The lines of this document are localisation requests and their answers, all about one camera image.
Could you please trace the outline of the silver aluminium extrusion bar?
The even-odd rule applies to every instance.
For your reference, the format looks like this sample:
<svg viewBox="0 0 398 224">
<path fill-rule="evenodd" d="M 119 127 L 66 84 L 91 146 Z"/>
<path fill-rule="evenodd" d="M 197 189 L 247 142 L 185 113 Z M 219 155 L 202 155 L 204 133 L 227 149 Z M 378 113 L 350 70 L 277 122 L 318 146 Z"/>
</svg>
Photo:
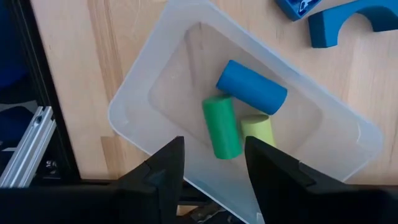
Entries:
<svg viewBox="0 0 398 224">
<path fill-rule="evenodd" d="M 52 107 L 37 108 L 0 176 L 0 188 L 23 188 L 30 185 L 57 127 L 52 116 Z"/>
</svg>

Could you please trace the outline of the clear plastic bin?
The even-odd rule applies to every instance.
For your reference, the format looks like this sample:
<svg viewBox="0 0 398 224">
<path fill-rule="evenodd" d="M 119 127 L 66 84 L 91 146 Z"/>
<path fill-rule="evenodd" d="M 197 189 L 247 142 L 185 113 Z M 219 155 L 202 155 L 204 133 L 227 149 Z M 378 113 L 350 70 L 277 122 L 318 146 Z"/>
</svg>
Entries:
<svg viewBox="0 0 398 224">
<path fill-rule="evenodd" d="M 201 103 L 235 60 L 288 91 L 271 117 L 279 149 L 345 181 L 382 150 L 380 130 L 296 71 L 209 0 L 170 0 L 109 105 L 112 128 L 148 154 L 185 138 L 185 179 L 247 224 L 262 215 L 244 156 L 214 155 Z"/>
</svg>

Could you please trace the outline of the lime green cylinder block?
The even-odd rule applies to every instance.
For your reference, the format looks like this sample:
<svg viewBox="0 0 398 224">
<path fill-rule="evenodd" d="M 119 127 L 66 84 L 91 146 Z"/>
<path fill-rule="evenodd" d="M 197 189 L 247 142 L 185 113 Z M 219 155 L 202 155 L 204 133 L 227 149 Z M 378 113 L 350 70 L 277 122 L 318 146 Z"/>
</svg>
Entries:
<svg viewBox="0 0 398 224">
<path fill-rule="evenodd" d="M 240 120 L 243 139 L 254 136 L 263 142 L 276 147 L 271 119 L 266 114 L 253 114 Z"/>
</svg>

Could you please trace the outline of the blue arch block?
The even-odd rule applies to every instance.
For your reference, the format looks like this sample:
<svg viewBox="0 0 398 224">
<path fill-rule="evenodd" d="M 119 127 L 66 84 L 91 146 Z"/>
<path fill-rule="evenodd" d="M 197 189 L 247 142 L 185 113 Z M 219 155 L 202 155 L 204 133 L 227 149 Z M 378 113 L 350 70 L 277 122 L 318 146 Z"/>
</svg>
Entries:
<svg viewBox="0 0 398 224">
<path fill-rule="evenodd" d="M 371 23 L 373 32 L 398 30 L 398 0 L 355 0 L 308 17 L 312 47 L 338 45 L 341 27 L 354 14 L 363 15 Z"/>
</svg>

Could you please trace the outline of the blue cylinder block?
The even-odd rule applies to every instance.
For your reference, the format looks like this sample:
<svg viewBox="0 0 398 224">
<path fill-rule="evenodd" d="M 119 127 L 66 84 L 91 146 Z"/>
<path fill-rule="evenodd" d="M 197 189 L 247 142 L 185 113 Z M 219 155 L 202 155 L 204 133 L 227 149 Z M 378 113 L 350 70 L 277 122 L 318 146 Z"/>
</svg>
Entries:
<svg viewBox="0 0 398 224">
<path fill-rule="evenodd" d="M 232 95 L 265 114 L 275 114 L 284 104 L 288 90 L 235 60 L 230 60 L 216 83 Z"/>
</svg>

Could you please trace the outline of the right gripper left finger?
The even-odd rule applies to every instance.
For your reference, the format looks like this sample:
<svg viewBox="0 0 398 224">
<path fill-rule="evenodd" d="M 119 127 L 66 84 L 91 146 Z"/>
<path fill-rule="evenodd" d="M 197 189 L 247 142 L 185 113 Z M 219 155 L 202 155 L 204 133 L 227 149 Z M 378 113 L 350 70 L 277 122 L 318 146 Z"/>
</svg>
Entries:
<svg viewBox="0 0 398 224">
<path fill-rule="evenodd" d="M 118 224 L 175 224 L 185 166 L 177 136 L 116 181 Z"/>
</svg>

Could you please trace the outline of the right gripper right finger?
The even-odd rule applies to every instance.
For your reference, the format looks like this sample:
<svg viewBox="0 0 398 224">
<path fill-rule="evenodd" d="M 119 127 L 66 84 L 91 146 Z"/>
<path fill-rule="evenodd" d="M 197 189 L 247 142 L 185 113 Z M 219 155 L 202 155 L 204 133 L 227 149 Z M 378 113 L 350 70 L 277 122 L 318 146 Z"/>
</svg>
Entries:
<svg viewBox="0 0 398 224">
<path fill-rule="evenodd" d="M 246 165 L 266 224 L 314 223 L 317 197 L 350 187 L 254 136 L 245 139 Z"/>
</svg>

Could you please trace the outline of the dark blue chair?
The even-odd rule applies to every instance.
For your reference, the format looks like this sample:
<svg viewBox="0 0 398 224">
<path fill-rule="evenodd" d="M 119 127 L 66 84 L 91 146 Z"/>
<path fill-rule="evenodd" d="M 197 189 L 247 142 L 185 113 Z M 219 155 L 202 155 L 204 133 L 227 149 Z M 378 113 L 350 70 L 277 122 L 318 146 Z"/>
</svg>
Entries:
<svg viewBox="0 0 398 224">
<path fill-rule="evenodd" d="M 5 0 L 0 0 L 0 90 L 33 92 L 29 69 Z"/>
</svg>

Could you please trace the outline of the steel bracket bolts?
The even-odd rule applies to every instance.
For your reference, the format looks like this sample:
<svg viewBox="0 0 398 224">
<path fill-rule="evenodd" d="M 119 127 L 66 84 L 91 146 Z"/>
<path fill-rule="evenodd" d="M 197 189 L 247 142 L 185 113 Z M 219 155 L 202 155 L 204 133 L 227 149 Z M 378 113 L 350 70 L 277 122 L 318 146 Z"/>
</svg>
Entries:
<svg viewBox="0 0 398 224">
<path fill-rule="evenodd" d="M 58 171 L 58 165 L 55 160 L 45 161 L 44 177 L 48 179 L 59 179 L 60 174 Z"/>
</svg>

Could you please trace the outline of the blue studded brick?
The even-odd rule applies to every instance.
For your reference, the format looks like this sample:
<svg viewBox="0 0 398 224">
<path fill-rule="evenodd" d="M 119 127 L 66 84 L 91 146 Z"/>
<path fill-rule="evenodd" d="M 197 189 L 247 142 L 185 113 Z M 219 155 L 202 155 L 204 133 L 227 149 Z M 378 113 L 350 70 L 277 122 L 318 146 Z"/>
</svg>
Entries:
<svg viewBox="0 0 398 224">
<path fill-rule="evenodd" d="M 297 21 L 308 14 L 321 0 L 274 0 L 282 12 L 291 20 Z"/>
</svg>

